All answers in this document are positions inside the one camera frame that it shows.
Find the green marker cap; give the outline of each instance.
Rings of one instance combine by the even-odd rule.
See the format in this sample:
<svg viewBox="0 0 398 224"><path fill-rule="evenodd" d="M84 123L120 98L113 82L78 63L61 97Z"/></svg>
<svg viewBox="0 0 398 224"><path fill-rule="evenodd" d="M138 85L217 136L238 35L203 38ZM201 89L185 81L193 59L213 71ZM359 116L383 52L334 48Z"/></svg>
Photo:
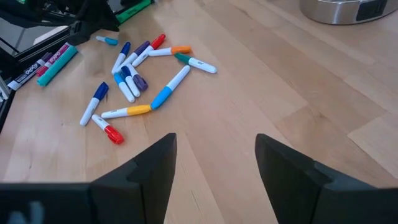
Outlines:
<svg viewBox="0 0 398 224"><path fill-rule="evenodd" d="M181 53L177 53L174 55L177 59L179 59L181 62L185 63L188 65L189 60L191 59L191 57L189 57L188 55L185 54L181 54Z"/></svg>

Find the orange marker cap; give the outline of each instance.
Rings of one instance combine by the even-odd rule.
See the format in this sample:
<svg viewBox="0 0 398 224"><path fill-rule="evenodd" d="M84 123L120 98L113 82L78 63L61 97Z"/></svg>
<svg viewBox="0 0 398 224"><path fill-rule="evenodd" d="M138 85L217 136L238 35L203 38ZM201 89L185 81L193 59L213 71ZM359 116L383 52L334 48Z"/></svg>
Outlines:
<svg viewBox="0 0 398 224"><path fill-rule="evenodd" d="M189 53L191 52L191 46L178 46L178 47L172 47L172 54L176 53Z"/></svg>

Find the green marker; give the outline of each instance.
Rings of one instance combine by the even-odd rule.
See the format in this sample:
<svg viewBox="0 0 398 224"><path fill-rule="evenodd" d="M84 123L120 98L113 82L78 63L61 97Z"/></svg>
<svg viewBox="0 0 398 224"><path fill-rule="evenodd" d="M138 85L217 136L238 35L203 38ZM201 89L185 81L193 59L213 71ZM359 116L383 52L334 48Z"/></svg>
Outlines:
<svg viewBox="0 0 398 224"><path fill-rule="evenodd" d="M203 71L206 71L208 73L216 73L217 68L207 64L206 62L199 61L196 58L193 58L189 55L177 53L174 55L177 59L179 59L181 62L183 62L186 65L191 65L194 66L195 68L202 69Z"/></svg>
<svg viewBox="0 0 398 224"><path fill-rule="evenodd" d="M129 8L128 10L116 15L116 18L118 18L120 24L122 24L123 22L126 22L128 19L130 19L130 17L137 14L137 12L149 6L151 3L152 0L142 0L142 2L140 2L139 4L136 4L135 6Z"/></svg>

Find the stainless steel container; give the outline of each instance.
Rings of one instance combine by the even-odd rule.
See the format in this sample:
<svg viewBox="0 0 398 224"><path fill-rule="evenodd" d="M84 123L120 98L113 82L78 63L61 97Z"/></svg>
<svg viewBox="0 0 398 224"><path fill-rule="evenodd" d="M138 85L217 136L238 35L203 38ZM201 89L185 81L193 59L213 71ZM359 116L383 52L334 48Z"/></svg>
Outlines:
<svg viewBox="0 0 398 224"><path fill-rule="evenodd" d="M398 9L398 0L300 0L304 15L326 24L357 24Z"/></svg>

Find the red marker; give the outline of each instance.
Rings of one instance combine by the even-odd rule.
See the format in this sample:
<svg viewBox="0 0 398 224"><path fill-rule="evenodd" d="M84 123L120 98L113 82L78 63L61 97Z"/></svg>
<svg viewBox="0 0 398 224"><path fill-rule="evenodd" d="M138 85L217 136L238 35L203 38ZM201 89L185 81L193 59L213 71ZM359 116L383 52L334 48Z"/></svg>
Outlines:
<svg viewBox="0 0 398 224"><path fill-rule="evenodd" d="M91 118L106 134L108 134L108 138L113 143L122 144L122 142L124 141L124 138L119 133L118 130L116 130L114 127L112 127L110 124L108 124L108 122L104 121L104 119L102 119L97 114L94 114Z"/></svg>
<svg viewBox="0 0 398 224"><path fill-rule="evenodd" d="M151 50L155 50L157 49L163 42L164 39L166 39L166 35L162 34L160 36L158 36L158 38L156 38L154 41L152 41L152 43L150 43L150 46L148 46L142 54L140 54L138 56L138 58L136 58L133 62L132 62L132 66L135 68L137 67L139 64L141 64L141 62L143 62L145 60L145 58L148 57L148 52L150 52Z"/></svg>
<svg viewBox="0 0 398 224"><path fill-rule="evenodd" d="M68 43L62 45L62 47L50 58L50 60L48 60L48 62L46 62L37 70L36 75L41 77L47 71L47 69L49 69L51 65L53 65L55 61L61 57L61 55L67 50L67 48L69 48L69 46L70 45Z"/></svg>

